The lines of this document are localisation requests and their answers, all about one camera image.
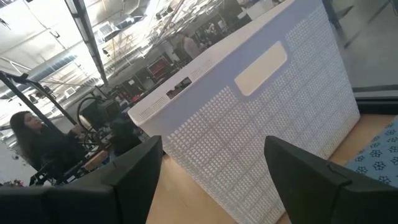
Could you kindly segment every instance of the desk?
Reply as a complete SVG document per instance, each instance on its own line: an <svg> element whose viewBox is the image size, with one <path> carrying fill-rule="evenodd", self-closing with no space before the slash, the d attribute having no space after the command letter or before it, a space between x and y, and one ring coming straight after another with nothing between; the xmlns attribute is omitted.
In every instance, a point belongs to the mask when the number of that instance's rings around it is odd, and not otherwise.
<svg viewBox="0 0 398 224"><path fill-rule="evenodd" d="M109 153L104 150L100 150L99 153L95 154L89 161L83 166L87 171L96 169L102 162L109 157Z"/></svg>

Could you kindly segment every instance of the person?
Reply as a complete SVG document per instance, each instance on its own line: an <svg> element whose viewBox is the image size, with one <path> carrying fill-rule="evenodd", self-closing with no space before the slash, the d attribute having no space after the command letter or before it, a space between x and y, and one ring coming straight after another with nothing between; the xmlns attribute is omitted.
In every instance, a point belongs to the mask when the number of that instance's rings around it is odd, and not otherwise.
<svg viewBox="0 0 398 224"><path fill-rule="evenodd" d="M180 32L177 34L177 36L178 39L182 41L182 46L184 50L192 59L196 58L201 54L201 50L197 46L197 43L195 43L195 41L192 38L190 38L187 34L183 34Z"/></svg>
<svg viewBox="0 0 398 224"><path fill-rule="evenodd" d="M12 115L10 125L17 137L21 156L35 170L40 170L50 161L56 161L56 172L53 173L63 175L86 155L85 148L76 138L82 132L80 126L75 126L68 134L61 134L42 124L28 111Z"/></svg>

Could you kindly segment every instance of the wall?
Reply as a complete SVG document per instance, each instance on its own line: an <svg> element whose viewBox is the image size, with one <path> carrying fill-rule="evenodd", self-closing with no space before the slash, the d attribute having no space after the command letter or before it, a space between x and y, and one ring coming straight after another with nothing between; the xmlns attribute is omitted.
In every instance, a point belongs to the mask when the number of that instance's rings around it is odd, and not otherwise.
<svg viewBox="0 0 398 224"><path fill-rule="evenodd" d="M18 179L25 186L29 185L30 177L36 171L23 158L15 160L15 157L16 153L0 142L0 183Z"/></svg>

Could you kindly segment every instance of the woman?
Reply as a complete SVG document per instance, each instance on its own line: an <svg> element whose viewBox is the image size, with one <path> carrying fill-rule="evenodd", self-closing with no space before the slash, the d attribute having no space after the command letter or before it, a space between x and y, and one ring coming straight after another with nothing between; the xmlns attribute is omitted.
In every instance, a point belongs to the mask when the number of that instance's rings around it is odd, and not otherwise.
<svg viewBox="0 0 398 224"><path fill-rule="evenodd" d="M56 161L53 169L60 174L80 162L86 154L76 138L81 133L80 126L62 135L42 124L28 111L12 115L10 125L17 136L22 156L36 170L50 161Z"/></svg>

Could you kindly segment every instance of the laundry basket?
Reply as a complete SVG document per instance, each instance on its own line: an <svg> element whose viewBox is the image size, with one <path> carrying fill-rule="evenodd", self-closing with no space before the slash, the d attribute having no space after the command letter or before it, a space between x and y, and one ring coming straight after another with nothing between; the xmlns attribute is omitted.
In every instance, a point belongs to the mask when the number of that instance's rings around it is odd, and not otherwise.
<svg viewBox="0 0 398 224"><path fill-rule="evenodd" d="M284 212L263 155L267 135L328 158L359 119L321 0L279 4L129 115L162 135L164 151L238 223L275 223Z"/></svg>

